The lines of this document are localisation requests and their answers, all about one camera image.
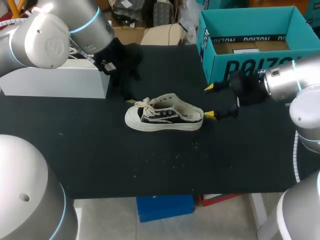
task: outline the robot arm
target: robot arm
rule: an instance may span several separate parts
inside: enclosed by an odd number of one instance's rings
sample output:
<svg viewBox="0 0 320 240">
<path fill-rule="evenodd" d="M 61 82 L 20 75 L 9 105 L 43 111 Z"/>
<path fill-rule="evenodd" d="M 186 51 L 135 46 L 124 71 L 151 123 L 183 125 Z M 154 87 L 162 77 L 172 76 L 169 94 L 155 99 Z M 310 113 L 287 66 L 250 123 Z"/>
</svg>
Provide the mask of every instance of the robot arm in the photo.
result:
<svg viewBox="0 0 320 240">
<path fill-rule="evenodd" d="M 247 76 L 238 71 L 230 81 L 216 82 L 205 89 L 218 92 L 231 88 L 236 104 L 228 111 L 210 111 L 205 115 L 219 120 L 237 116 L 240 107 L 251 106 L 271 98 L 275 101 L 293 99 L 290 117 L 301 142 L 309 150 L 320 154 L 320 54 L 293 60 Z"/>
<path fill-rule="evenodd" d="M 25 67 L 62 66 L 69 37 L 91 55 L 109 45 L 114 31 L 92 0 L 39 0 L 25 22 L 0 31 L 0 77 Z"/>
<path fill-rule="evenodd" d="M 268 69 L 264 74 L 267 94 L 274 100 L 292 99 L 290 117 L 301 142 L 320 154 L 320 55 Z"/>
</svg>

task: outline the sneaker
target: sneaker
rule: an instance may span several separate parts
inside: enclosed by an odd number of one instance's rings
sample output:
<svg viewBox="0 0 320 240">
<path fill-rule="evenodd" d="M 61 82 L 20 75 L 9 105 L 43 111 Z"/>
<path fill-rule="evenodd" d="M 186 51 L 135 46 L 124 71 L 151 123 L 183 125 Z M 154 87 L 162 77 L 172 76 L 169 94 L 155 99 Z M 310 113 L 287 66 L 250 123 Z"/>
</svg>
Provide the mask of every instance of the sneaker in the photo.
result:
<svg viewBox="0 0 320 240">
<path fill-rule="evenodd" d="M 204 111 L 168 93 L 150 100 L 137 101 L 125 114 L 132 129 L 153 132 L 165 129 L 195 131 L 201 128 Z"/>
</svg>

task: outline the cardboard box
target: cardboard box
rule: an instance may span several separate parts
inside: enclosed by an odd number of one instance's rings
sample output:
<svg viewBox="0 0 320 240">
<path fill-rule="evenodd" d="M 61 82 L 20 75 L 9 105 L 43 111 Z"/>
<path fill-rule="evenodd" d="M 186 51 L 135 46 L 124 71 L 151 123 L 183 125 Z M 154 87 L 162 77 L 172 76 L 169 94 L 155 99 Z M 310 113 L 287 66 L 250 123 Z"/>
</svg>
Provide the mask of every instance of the cardboard box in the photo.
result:
<svg viewBox="0 0 320 240">
<path fill-rule="evenodd" d="M 285 7 L 296 6 L 300 13 L 304 15 L 308 6 L 308 0 L 250 0 L 250 8 L 258 7 Z"/>
<path fill-rule="evenodd" d="M 146 26 L 144 23 L 135 22 L 134 27 L 122 26 L 117 23 L 117 21 L 112 17 L 108 16 L 108 20 L 111 21 L 111 26 L 114 29 L 115 36 L 124 45 L 136 43 L 140 44 L 142 38 L 144 37 Z"/>
<path fill-rule="evenodd" d="M 105 11 L 109 8 L 109 0 L 95 0 L 101 11 Z"/>
<path fill-rule="evenodd" d="M 208 84 L 227 80 L 234 71 L 252 74 L 320 53 L 320 40 L 294 6 L 204 10 L 197 34 L 196 46 Z M 228 52 L 221 51 L 218 43 L 230 44 L 223 46 Z M 258 48 L 259 52 L 231 53 L 240 43 L 248 44 L 240 49 Z"/>
</svg>

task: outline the black table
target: black table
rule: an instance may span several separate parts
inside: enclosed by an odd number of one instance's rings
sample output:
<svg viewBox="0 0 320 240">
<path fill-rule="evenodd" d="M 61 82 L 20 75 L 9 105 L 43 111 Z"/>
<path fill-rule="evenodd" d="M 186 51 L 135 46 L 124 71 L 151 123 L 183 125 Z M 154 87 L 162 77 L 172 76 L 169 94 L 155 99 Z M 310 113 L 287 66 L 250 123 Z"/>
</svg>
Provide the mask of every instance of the black table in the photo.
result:
<svg viewBox="0 0 320 240">
<path fill-rule="evenodd" d="M 225 109 L 232 94 L 206 95 L 195 46 L 142 46 L 142 100 L 176 93 L 204 111 Z M 0 134 L 21 137 L 44 155 L 71 198 L 285 191 L 296 183 L 295 128 L 285 102 L 242 108 L 238 118 L 207 119 L 199 131 L 139 132 L 126 126 L 131 105 L 106 99 L 0 96 Z M 298 146 L 304 179 L 320 156 Z"/>
</svg>

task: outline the tiled floor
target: tiled floor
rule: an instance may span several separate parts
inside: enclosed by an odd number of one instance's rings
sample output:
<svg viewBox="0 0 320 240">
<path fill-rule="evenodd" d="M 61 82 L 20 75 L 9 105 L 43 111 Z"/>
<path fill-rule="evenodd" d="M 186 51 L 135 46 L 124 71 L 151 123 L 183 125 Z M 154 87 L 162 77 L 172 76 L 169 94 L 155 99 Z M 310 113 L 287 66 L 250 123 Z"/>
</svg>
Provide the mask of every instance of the tiled floor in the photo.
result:
<svg viewBox="0 0 320 240">
<path fill-rule="evenodd" d="M 267 212 L 279 199 L 278 193 L 272 194 L 263 195 Z M 81 209 L 78 240 L 257 239 L 247 195 L 197 206 L 192 214 L 145 223 L 139 221 L 135 197 L 76 200 L 74 206 Z"/>
</svg>

